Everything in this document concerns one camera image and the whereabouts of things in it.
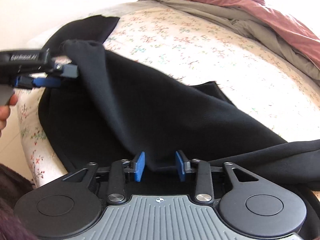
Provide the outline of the person's left hand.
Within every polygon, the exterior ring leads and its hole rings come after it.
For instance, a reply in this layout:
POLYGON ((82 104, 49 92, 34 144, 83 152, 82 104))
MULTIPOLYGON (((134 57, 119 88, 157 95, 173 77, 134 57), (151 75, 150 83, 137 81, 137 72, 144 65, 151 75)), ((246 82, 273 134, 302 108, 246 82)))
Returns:
POLYGON ((18 96, 13 94, 9 100, 9 104, 0 107, 0 137, 2 136, 3 129, 7 126, 7 119, 11 113, 11 107, 16 106, 18 102, 18 96))

